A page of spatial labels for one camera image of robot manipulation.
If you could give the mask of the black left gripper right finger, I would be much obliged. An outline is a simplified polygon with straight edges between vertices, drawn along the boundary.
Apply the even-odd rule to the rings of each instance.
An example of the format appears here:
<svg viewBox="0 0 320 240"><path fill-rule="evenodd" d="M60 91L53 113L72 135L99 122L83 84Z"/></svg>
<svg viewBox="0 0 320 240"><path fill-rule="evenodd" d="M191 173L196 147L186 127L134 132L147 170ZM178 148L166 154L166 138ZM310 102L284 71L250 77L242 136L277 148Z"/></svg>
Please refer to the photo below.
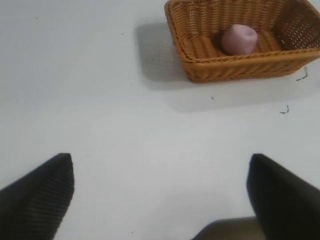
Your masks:
<svg viewBox="0 0 320 240"><path fill-rule="evenodd" d="M318 240L320 191L271 158L252 155L246 188L268 240Z"/></svg>

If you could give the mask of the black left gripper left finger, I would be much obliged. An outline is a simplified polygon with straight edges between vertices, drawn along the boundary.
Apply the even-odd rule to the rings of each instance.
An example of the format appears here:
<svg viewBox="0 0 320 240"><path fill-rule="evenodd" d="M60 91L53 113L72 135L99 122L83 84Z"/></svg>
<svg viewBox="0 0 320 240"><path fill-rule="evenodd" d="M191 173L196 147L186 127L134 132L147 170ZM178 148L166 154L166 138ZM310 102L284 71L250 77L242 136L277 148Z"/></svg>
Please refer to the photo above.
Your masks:
<svg viewBox="0 0 320 240"><path fill-rule="evenodd" d="M70 153L59 153L0 191L2 240L52 240L75 191Z"/></svg>

